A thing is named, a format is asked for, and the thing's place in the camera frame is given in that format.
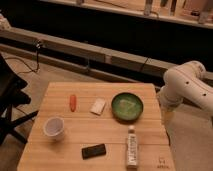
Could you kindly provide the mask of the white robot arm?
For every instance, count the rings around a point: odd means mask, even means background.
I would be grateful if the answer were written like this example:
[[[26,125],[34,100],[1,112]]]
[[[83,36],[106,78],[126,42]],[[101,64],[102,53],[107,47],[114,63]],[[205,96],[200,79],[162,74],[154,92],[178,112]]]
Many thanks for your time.
[[[157,93],[164,125],[171,121],[173,110],[183,99],[191,101],[213,119],[213,87],[202,81],[205,73],[206,69],[199,61],[171,67],[164,73],[164,85]]]

